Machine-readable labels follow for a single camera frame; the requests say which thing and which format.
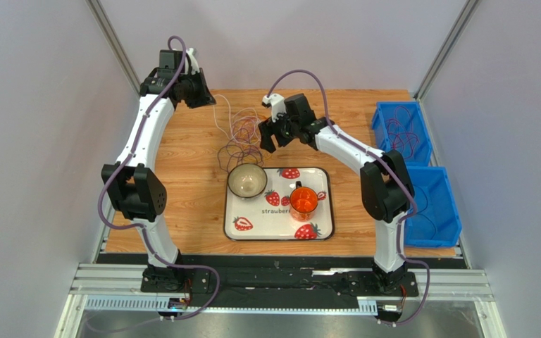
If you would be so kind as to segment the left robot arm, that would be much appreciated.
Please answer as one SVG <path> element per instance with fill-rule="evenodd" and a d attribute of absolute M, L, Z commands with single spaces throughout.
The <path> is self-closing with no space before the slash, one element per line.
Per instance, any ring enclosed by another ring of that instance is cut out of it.
<path fill-rule="evenodd" d="M 170 238 L 164 210 L 167 191 L 154 172 L 161 139 L 179 102 L 188 108 L 212 106 L 210 93 L 196 50 L 162 50 L 159 65 L 139 88 L 139 110 L 128 138 L 114 164 L 101 169 L 104 189 L 112 207 L 128 220 L 125 229 L 138 231 L 148 254 L 144 281 L 173 286 L 185 283 L 186 267 L 180 250 Z"/>

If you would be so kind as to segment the aluminium frame rail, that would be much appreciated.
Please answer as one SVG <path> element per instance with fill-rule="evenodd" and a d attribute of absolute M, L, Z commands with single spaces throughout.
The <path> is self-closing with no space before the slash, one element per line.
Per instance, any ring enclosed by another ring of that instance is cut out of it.
<path fill-rule="evenodd" d="M 82 264 L 57 337 L 75 337 L 86 310 L 169 313 L 362 315 L 396 327 L 395 314 L 416 323 L 430 304 L 466 302 L 485 337 L 505 337 L 495 298 L 481 270 L 411 269 L 380 292 L 370 268 L 221 266 L 188 271 L 182 284 L 148 277 L 143 265 Z"/>

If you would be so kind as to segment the near blue plastic bin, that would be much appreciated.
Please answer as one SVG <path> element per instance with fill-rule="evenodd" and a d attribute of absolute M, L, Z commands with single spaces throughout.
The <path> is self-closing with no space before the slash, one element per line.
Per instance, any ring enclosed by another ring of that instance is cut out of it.
<path fill-rule="evenodd" d="M 418 212 L 405 222 L 404 244 L 416 248 L 450 248 L 461 233 L 459 212 L 443 167 L 410 166 Z"/>

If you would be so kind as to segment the white strawberry tray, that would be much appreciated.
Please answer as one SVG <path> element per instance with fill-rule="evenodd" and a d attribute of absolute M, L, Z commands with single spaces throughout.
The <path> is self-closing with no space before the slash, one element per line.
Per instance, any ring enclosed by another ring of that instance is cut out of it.
<path fill-rule="evenodd" d="M 264 190 L 241 197 L 226 188 L 224 232 L 235 241 L 287 241 L 329 239 L 335 232 L 330 178 L 322 168 L 265 168 Z M 318 206 L 309 220 L 290 214 L 290 195 L 297 183 L 310 188 Z"/>

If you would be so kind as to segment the blue plastic bin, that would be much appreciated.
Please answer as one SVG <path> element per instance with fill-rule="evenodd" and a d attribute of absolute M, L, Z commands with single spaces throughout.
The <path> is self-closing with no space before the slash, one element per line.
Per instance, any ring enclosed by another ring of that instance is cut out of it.
<path fill-rule="evenodd" d="M 417 101 L 378 102 L 371 129 L 379 149 L 397 150 L 410 166 L 430 165 L 433 144 Z"/>
<path fill-rule="evenodd" d="M 450 248 L 461 233 L 459 212 L 443 167 L 410 166 L 418 212 L 405 222 L 404 244 L 416 248 Z"/>

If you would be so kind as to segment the far blue plastic bin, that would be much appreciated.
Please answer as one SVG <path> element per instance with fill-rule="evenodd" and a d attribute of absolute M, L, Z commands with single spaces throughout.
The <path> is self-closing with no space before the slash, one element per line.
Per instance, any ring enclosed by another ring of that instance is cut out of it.
<path fill-rule="evenodd" d="M 371 129 L 379 149 L 397 150 L 410 166 L 430 165 L 433 144 L 417 101 L 378 102 Z"/>

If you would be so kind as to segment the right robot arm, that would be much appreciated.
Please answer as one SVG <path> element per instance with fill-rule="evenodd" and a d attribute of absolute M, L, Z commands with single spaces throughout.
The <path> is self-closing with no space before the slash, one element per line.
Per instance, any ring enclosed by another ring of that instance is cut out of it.
<path fill-rule="evenodd" d="M 403 224 L 413 206 L 414 190 L 402 155 L 381 151 L 342 131 L 330 118 L 316 116 L 303 94 L 263 97 L 271 116 L 259 123 L 261 148 L 273 153 L 297 139 L 345 164 L 360 179 L 361 200 L 375 221 L 373 272 L 384 284 L 406 273 Z"/>

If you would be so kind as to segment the beige ceramic bowl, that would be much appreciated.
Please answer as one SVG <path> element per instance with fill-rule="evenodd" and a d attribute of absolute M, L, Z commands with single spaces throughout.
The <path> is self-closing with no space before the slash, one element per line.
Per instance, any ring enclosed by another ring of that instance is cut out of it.
<path fill-rule="evenodd" d="M 265 170 L 257 164 L 243 163 L 228 175 L 227 186 L 231 193 L 243 199 L 260 195 L 268 184 Z"/>

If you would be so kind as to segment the orange transparent mug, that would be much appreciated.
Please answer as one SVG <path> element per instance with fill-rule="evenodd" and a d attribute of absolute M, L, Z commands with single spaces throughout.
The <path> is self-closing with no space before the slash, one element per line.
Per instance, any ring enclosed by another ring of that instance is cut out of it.
<path fill-rule="evenodd" d="M 299 222 L 311 220 L 319 205 L 317 193 L 312 188 L 305 187 L 301 181 L 296 181 L 289 201 L 290 215 Z"/>

